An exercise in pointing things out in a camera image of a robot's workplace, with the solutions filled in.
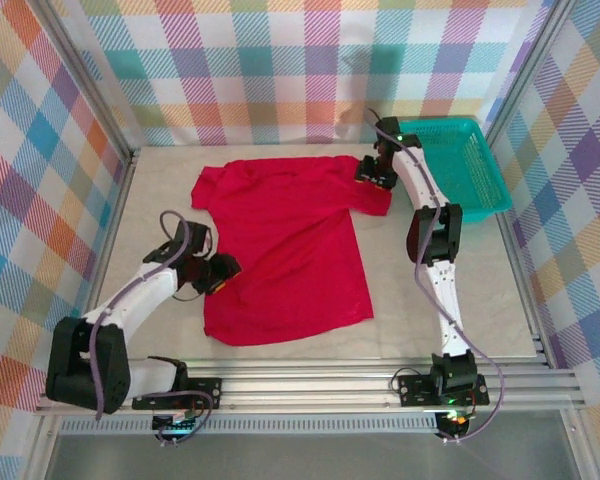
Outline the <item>aluminium mounting rail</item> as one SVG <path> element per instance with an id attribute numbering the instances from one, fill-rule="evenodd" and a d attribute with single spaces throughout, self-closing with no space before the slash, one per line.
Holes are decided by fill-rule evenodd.
<path id="1" fill-rule="evenodd" d="M 402 366 L 422 373 L 429 361 L 391 359 L 200 359 L 186 361 L 193 377 L 220 377 L 221 413 L 363 413 L 400 409 L 389 387 Z M 490 405 L 501 409 L 582 408 L 583 390 L 569 369 L 551 369 L 542 356 L 524 362 L 500 362 L 500 370 L 479 360 Z"/>

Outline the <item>aluminium side rail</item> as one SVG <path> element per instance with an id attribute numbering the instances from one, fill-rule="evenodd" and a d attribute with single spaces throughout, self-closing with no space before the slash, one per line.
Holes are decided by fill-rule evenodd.
<path id="1" fill-rule="evenodd" d="M 73 277 L 63 276 L 61 285 L 57 287 L 58 293 L 72 288 L 73 306 L 58 314 L 58 319 L 78 318 L 109 297 L 103 288 L 109 272 L 121 271 L 119 267 L 110 265 L 111 255 L 138 158 L 139 153 L 134 152 L 128 162 L 118 163 L 110 181 L 105 179 L 103 167 L 97 172 L 72 244 L 72 264 L 65 269 L 76 274 Z"/>
<path id="2" fill-rule="evenodd" d="M 534 343 L 536 344 L 536 350 L 538 354 L 544 355 L 545 364 L 549 368 L 556 368 L 555 355 L 541 320 L 532 283 L 526 271 L 524 256 L 518 245 L 512 223 L 505 214 L 497 214 L 496 220 L 527 319 L 527 324 L 534 339 Z"/>

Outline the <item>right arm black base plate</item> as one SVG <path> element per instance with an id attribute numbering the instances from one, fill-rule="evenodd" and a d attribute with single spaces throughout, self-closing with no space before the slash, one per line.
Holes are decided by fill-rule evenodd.
<path id="1" fill-rule="evenodd" d="M 477 375 L 475 385 L 456 390 L 440 390 L 434 381 L 424 375 L 402 375 L 398 377 L 398 394 L 402 407 L 451 407 L 487 406 L 490 397 L 485 377 Z"/>

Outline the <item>red t-shirt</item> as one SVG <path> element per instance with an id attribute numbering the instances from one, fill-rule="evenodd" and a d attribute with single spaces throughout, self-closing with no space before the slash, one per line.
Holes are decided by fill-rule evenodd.
<path id="1" fill-rule="evenodd" d="M 235 160 L 202 169 L 191 205 L 240 273 L 204 301 L 204 331 L 230 346 L 304 339 L 373 317 L 351 218 L 384 217 L 392 195 L 332 157 Z"/>

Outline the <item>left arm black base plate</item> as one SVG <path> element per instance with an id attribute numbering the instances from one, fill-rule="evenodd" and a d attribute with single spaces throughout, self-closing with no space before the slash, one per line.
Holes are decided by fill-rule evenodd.
<path id="1" fill-rule="evenodd" d="M 209 410 L 220 406 L 222 379 L 185 378 L 169 391 L 170 396 L 149 394 L 132 400 L 134 410 Z"/>

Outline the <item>aluminium frame post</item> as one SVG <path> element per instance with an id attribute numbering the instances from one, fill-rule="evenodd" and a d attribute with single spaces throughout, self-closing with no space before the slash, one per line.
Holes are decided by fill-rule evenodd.
<path id="1" fill-rule="evenodd" d="M 25 0 L 39 20 L 42 28 L 50 37 L 65 68 L 76 82 L 79 91 L 85 96 L 95 117 L 101 123 L 104 132 L 112 141 L 114 149 L 126 164 L 133 162 L 134 149 L 127 142 L 117 125 L 113 114 L 105 102 L 104 96 L 89 73 L 87 65 L 74 45 L 60 16 L 54 10 L 50 0 Z"/>
<path id="2" fill-rule="evenodd" d="M 578 0 L 526 0 L 477 118 L 493 147 L 519 107 Z"/>

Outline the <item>teal plastic basket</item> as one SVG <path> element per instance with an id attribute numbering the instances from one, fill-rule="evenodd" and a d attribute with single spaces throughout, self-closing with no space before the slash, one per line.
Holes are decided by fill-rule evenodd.
<path id="1" fill-rule="evenodd" d="M 438 187 L 462 207 L 465 223 L 482 222 L 511 208 L 499 166 L 474 119 L 426 118 L 399 125 L 402 132 L 418 136 Z"/>

